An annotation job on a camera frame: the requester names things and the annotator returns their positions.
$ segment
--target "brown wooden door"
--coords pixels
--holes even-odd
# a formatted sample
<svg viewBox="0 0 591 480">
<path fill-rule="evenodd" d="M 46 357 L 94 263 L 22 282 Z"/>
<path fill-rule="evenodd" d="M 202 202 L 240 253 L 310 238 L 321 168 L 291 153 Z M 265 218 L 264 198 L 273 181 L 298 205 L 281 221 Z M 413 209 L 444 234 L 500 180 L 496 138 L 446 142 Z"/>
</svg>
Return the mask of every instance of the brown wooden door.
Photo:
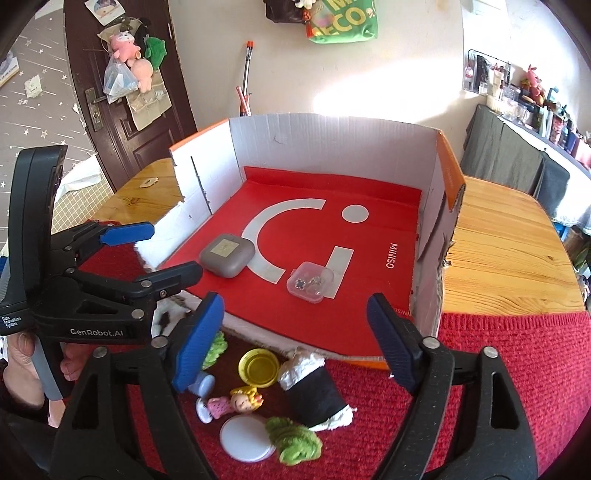
<svg viewBox="0 0 591 480">
<path fill-rule="evenodd" d="M 103 78 L 109 55 L 96 35 L 103 26 L 85 7 L 83 0 L 65 0 L 66 44 L 79 105 L 100 162 L 115 190 L 145 166 L 170 156 L 168 148 L 197 131 L 189 105 L 167 0 L 119 0 L 129 17 L 145 17 L 152 24 L 150 34 L 166 42 L 167 55 L 160 67 L 172 108 L 142 131 L 137 131 L 125 100 L 100 102 L 104 128 L 95 132 L 90 120 L 85 90 L 103 93 Z"/>
</svg>

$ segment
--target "wood grain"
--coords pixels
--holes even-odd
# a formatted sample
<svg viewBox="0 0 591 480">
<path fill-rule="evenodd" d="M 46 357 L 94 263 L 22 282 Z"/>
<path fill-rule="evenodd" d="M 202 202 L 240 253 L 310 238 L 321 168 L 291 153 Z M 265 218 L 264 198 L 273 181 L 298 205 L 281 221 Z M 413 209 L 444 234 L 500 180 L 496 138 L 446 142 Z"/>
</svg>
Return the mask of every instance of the wood grain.
<svg viewBox="0 0 591 480">
<path fill-rule="evenodd" d="M 155 185 L 140 189 L 147 178 Z M 573 267 L 550 220 L 529 195 L 466 179 L 445 272 L 445 312 L 491 315 L 584 310 Z M 95 219 L 156 223 L 183 200 L 172 160 L 158 160 L 127 182 Z"/>
</svg>

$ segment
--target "yellow hair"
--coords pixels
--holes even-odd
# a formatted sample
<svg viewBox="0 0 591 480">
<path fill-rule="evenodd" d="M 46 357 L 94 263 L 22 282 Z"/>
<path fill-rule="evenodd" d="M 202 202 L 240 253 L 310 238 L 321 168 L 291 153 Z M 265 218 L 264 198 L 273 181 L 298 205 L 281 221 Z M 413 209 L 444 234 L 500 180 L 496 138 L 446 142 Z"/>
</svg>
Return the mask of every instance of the yellow hair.
<svg viewBox="0 0 591 480">
<path fill-rule="evenodd" d="M 248 397 L 248 400 L 250 401 L 251 405 L 254 407 L 255 410 L 260 408 L 260 406 L 262 405 L 262 395 L 258 392 L 256 387 L 235 388 L 230 392 L 230 395 L 240 394 L 246 395 Z"/>
</svg>

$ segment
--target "gray plastic case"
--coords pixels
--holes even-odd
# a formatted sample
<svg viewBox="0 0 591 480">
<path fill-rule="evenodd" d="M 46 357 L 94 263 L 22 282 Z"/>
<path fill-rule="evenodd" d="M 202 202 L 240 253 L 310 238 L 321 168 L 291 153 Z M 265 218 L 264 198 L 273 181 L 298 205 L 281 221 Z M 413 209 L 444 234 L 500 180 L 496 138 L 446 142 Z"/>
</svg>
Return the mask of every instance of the gray plastic case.
<svg viewBox="0 0 591 480">
<path fill-rule="evenodd" d="M 246 238 L 223 233 L 199 254 L 199 263 L 211 273 L 234 278 L 255 255 L 255 245 Z"/>
</svg>

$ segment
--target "pink dress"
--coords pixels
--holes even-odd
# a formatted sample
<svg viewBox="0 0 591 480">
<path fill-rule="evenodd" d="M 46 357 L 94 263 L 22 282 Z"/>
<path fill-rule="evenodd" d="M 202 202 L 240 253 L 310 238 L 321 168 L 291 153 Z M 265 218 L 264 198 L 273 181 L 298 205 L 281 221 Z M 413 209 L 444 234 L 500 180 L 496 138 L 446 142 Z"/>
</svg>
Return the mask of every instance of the pink dress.
<svg viewBox="0 0 591 480">
<path fill-rule="evenodd" d="M 230 405 L 230 399 L 228 397 L 210 398 L 207 401 L 207 409 L 212 414 L 214 419 L 223 417 L 228 413 L 233 413 L 234 409 Z"/>
</svg>

